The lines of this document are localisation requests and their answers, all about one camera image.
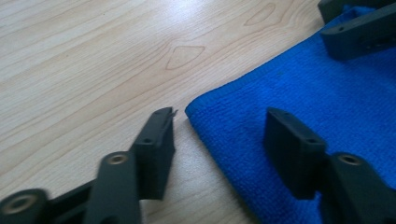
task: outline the metal grommet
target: metal grommet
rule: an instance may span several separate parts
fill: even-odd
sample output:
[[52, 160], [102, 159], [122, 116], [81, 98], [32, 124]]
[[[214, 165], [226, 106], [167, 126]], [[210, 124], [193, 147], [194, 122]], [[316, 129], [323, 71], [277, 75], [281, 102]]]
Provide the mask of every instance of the metal grommet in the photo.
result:
[[22, 212], [32, 206], [37, 201], [37, 196], [34, 194], [25, 194], [18, 196], [9, 201], [2, 209], [3, 214], [11, 215]]
[[128, 160], [128, 157], [122, 154], [114, 155], [107, 159], [107, 163], [110, 165], [121, 164]]
[[358, 158], [352, 155], [347, 155], [347, 154], [339, 155], [338, 160], [349, 165], [361, 165], [361, 160], [359, 160]]

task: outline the blue microfiber cloth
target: blue microfiber cloth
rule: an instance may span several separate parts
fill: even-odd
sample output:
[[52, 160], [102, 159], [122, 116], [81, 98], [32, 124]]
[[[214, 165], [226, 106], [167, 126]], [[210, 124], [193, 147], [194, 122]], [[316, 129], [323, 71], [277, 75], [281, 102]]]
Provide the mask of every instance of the blue microfiber cloth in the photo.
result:
[[[365, 10], [354, 7], [330, 25]], [[396, 188], [395, 48], [339, 62], [314, 34], [186, 108], [219, 168], [262, 222], [320, 223], [319, 195], [295, 200], [265, 156], [268, 106], [294, 114], [326, 140], [329, 154], [363, 157]]]

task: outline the black plastic part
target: black plastic part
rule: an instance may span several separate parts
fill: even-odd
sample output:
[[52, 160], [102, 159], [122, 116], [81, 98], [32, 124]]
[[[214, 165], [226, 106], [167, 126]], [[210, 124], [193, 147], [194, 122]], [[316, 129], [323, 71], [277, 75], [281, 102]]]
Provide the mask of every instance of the black plastic part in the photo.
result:
[[136, 165], [130, 152], [114, 152], [102, 159], [83, 223], [141, 223]]
[[93, 181], [50, 201], [54, 224], [82, 223]]
[[371, 165], [355, 155], [335, 153], [326, 169], [328, 188], [344, 223], [395, 223], [396, 197]]
[[[0, 224], [140, 223], [139, 199], [164, 195], [175, 153], [174, 115], [172, 107], [154, 112], [129, 151], [102, 160], [96, 180], [51, 201], [42, 189], [8, 196], [0, 202]], [[10, 202], [23, 195], [31, 195], [33, 200], [15, 212], [26, 200]]]
[[313, 199], [326, 143], [289, 112], [269, 107], [264, 147], [285, 186], [297, 199]]
[[345, 223], [340, 206], [332, 195], [322, 195], [319, 203], [320, 217], [323, 224], [340, 224]]
[[336, 60], [396, 47], [396, 3], [326, 29], [320, 35], [329, 55]]
[[163, 198], [175, 153], [172, 107], [155, 111], [132, 144], [140, 199]]
[[47, 194], [42, 189], [27, 189], [12, 194], [0, 202], [0, 223], [47, 224], [49, 214]]
[[341, 15], [344, 6], [381, 8], [395, 0], [321, 0], [318, 3], [320, 14], [325, 23]]

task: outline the wood grain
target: wood grain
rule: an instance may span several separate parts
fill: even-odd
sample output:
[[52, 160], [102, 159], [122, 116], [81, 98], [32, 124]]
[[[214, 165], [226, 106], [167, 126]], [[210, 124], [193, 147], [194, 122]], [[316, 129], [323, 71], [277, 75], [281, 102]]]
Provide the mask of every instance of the wood grain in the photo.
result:
[[95, 177], [173, 106], [177, 154], [147, 223], [252, 223], [183, 113], [322, 26], [306, 0], [0, 2], [0, 199]]

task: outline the wooden table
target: wooden table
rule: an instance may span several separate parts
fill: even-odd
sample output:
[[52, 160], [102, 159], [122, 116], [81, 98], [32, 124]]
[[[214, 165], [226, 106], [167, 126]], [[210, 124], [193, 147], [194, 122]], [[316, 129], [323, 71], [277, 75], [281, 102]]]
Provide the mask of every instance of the wooden table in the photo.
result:
[[184, 114], [197, 96], [312, 35], [318, 1], [3, 0], [0, 2], [0, 199], [50, 197], [127, 150], [172, 106], [177, 153], [147, 223], [251, 223]]

